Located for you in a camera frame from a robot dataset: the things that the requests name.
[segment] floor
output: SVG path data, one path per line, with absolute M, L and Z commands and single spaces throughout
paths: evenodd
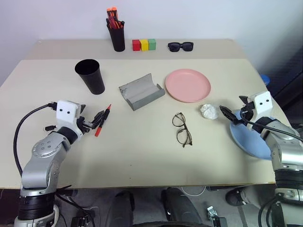
M 128 189 L 134 194 L 134 224 L 152 221 L 166 221 L 164 209 L 160 201 L 160 193 L 163 189 L 165 188 Z M 191 194 L 198 194 L 201 189 L 201 187 L 184 187 L 184 190 Z M 258 208 L 251 204 L 242 206 L 246 219 L 246 223 L 245 221 L 243 223 L 240 218 L 238 208 L 230 206 L 225 202 L 225 194 L 229 190 L 205 190 L 202 195 L 196 197 L 189 196 L 189 198 L 206 225 L 212 226 L 212 223 L 208 220 L 206 215 L 206 208 L 213 206 L 219 217 L 226 217 L 229 227 L 257 227 Z M 83 207 L 95 207 L 92 209 L 96 212 L 96 226 L 103 227 L 111 201 L 120 191 L 121 189 L 83 189 L 78 190 L 78 194 L 73 197 L 73 199 Z M 61 201 L 57 201 L 57 203 L 59 204 L 61 213 L 64 215 L 68 226 L 70 226 L 72 217 L 77 214 L 77 209 Z M 59 219 L 57 226 L 65 226 L 62 218 Z

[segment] pink plate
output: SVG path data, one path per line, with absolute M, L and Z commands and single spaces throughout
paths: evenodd
M 180 69 L 170 73 L 165 80 L 167 91 L 184 103 L 199 102 L 210 93 L 210 83 L 201 72 Z

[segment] red marker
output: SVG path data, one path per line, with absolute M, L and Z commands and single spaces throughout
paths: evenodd
M 102 130 L 102 126 L 103 126 L 105 120 L 107 119 L 107 117 L 108 117 L 108 115 L 109 115 L 110 107 L 111 107 L 111 105 L 108 106 L 108 108 L 107 108 L 107 109 L 105 110 L 105 112 L 104 112 L 104 115 L 102 116 L 102 120 L 101 120 L 101 122 L 100 122 L 100 125 L 99 125 L 99 127 L 97 128 L 97 131 L 96 131 L 96 133 L 95 133 L 95 136 L 96 136 L 96 137 L 98 137 L 98 135 L 100 134 L 100 132 L 101 132 L 101 130 Z

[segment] black cup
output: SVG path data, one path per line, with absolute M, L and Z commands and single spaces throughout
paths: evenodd
M 76 73 L 82 78 L 90 92 L 94 95 L 102 94 L 105 90 L 100 73 L 100 65 L 96 60 L 85 59 L 75 66 Z
M 119 29 L 111 29 L 107 26 L 112 39 L 114 50 L 117 52 L 122 52 L 125 50 L 125 40 L 124 40 L 124 26 Z

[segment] table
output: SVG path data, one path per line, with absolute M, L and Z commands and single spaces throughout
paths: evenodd
M 34 108 L 51 101 L 71 100 L 87 107 L 83 116 L 93 116 L 112 104 L 111 113 L 96 138 L 94 132 L 73 144 L 61 166 L 59 187 L 74 188 L 231 185 L 272 183 L 270 161 L 244 153 L 233 141 L 229 121 L 204 119 L 203 104 L 239 109 L 239 95 L 266 91 L 262 79 L 232 40 L 195 40 L 194 50 L 171 53 L 167 43 L 157 40 L 157 50 L 133 52 L 131 40 L 126 50 L 115 52 L 110 40 L 39 41 L 0 87 L 2 119 L 0 188 L 19 188 L 12 144 L 20 119 Z M 106 90 L 89 92 L 75 73 L 74 66 L 85 58 L 98 60 Z M 189 68 L 202 72 L 211 83 L 210 95 L 197 103 L 182 103 L 166 95 L 132 111 L 119 92 L 119 86 L 152 74 L 154 83 L 165 87 L 172 71 Z M 177 128 L 171 123 L 177 112 L 186 117 L 193 146 L 176 141 Z M 289 125 L 274 101 L 273 116 Z M 50 108 L 25 121 L 18 138 L 21 166 L 31 157 L 33 145 L 47 135 L 44 127 L 55 124 Z

